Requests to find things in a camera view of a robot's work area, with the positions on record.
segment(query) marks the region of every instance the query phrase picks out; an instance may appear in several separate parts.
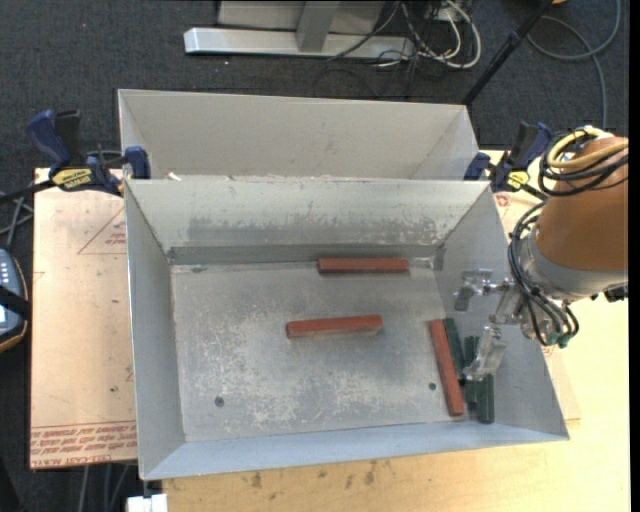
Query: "red wooden block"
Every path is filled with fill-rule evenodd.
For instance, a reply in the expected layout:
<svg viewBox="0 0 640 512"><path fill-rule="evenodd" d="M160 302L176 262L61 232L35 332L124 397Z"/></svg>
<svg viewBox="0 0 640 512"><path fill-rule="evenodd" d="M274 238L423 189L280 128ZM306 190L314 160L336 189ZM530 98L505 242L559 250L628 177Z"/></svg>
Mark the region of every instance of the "red wooden block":
<svg viewBox="0 0 640 512"><path fill-rule="evenodd" d="M336 334L377 334L382 329L380 315L296 320L287 324L287 338Z"/></svg>
<svg viewBox="0 0 640 512"><path fill-rule="evenodd" d="M442 390L447 402L449 416L461 416L464 414L464 400L444 322L442 320L431 321L429 323L429 332L431 333L431 341L436 355L438 372L440 373L440 381L442 382Z"/></svg>
<svg viewBox="0 0 640 512"><path fill-rule="evenodd" d="M320 258L321 274L408 272L406 258Z"/></svg>

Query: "red line marking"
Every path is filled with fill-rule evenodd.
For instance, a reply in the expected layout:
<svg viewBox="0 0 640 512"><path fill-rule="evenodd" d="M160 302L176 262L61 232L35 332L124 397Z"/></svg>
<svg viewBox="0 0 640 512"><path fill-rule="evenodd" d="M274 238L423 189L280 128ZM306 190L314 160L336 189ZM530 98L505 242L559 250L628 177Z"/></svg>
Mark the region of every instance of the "red line marking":
<svg viewBox="0 0 640 512"><path fill-rule="evenodd" d="M35 284L35 283L37 283L37 282L40 280L40 278L41 278L45 273L44 273L44 272L33 272L32 274L33 274L33 282L32 282L32 284Z"/></svg>
<svg viewBox="0 0 640 512"><path fill-rule="evenodd" d="M102 233L105 229L107 229L107 226L109 226L109 224L111 224L116 219L116 217L122 213L123 210L124 210L124 206L122 208L120 208L118 210L118 213L116 213L113 217L111 217L111 219L109 219L109 221L104 226L102 226L102 228L100 228L100 230L93 236L93 238L91 240L89 240L86 244L84 244L82 249L80 249L78 251L78 255L80 255L82 253L82 251L84 251L91 244L91 242L93 242L96 238L98 238L100 233Z"/></svg>

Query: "scratched metal surface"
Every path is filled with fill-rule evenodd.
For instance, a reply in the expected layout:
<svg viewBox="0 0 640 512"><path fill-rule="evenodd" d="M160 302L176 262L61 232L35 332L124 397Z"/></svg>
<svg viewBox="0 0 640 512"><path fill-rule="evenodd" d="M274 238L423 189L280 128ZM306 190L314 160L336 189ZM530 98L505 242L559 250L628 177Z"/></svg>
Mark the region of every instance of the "scratched metal surface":
<svg viewBox="0 0 640 512"><path fill-rule="evenodd" d="M129 185L173 264L428 257L486 182L191 177Z"/></svg>
<svg viewBox="0 0 640 512"><path fill-rule="evenodd" d="M178 266L172 288L188 442L450 420L426 325L444 313L424 261L357 276ZM285 334L291 320L366 314L382 315L375 336Z"/></svg>
<svg viewBox="0 0 640 512"><path fill-rule="evenodd" d="M153 178L459 180L478 152L463 105L120 90L118 106L122 147L144 147Z"/></svg>

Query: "gray metal bar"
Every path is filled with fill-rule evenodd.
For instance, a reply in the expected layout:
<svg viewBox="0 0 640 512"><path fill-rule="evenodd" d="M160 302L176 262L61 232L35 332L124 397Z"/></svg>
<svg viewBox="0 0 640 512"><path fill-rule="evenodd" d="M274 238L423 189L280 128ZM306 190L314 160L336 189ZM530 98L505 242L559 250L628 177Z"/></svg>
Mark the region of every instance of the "gray metal bar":
<svg viewBox="0 0 640 512"><path fill-rule="evenodd" d="M301 52L322 50L339 6L340 2L305 2L296 29L296 42Z"/></svg>
<svg viewBox="0 0 640 512"><path fill-rule="evenodd" d="M361 35L328 34L324 47L302 52L295 32L192 28L184 33L187 54L289 55L292 57L333 57L362 40ZM348 55L354 59L395 60L400 53L410 54L413 43L406 37L375 36Z"/></svg>

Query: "metal stand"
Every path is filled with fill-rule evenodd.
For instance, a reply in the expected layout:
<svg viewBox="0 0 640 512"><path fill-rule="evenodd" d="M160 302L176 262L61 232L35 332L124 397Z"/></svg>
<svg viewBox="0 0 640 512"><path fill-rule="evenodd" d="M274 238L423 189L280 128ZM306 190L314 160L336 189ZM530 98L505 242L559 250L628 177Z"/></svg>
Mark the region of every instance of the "metal stand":
<svg viewBox="0 0 640 512"><path fill-rule="evenodd" d="M491 78L493 78L493 75L497 73L502 64L504 64L504 62L509 58L509 55L511 55L511 53L520 45L522 40L527 36L552 3L553 0L543 0L540 2L540 5L531 18L526 20L515 32L509 34L507 41L502 45L502 48L500 48L496 56L493 58L489 67L462 100L463 105L466 105L467 107L471 106L473 100L475 100L478 94L480 94L480 91L484 89L484 86L487 85Z"/></svg>
<svg viewBox="0 0 640 512"><path fill-rule="evenodd" d="M345 3L304 2L295 31L192 28L184 34L185 51L188 54L253 54L299 57L339 55L367 37L366 34L330 32L336 16L339 15L340 4ZM374 36L345 57L393 60L398 58L399 53L411 53L412 51L413 43L405 37Z"/></svg>

